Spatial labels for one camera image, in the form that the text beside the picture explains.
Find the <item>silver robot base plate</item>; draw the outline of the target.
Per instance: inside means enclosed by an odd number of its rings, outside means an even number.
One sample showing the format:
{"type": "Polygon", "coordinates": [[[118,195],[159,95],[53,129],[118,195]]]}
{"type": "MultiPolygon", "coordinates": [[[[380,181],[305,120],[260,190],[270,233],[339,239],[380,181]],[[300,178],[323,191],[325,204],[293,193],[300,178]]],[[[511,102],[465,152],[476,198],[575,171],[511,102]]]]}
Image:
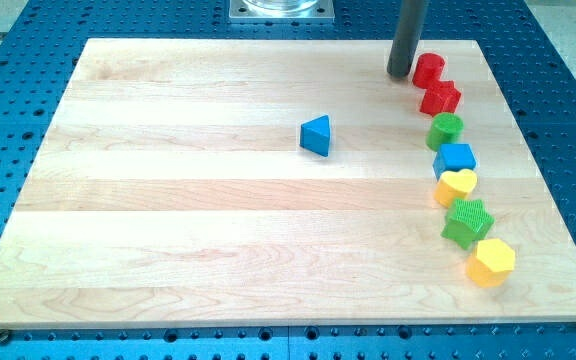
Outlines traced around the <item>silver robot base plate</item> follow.
{"type": "Polygon", "coordinates": [[[232,22],[323,21],[335,19],[333,0],[228,0],[232,22]]]}

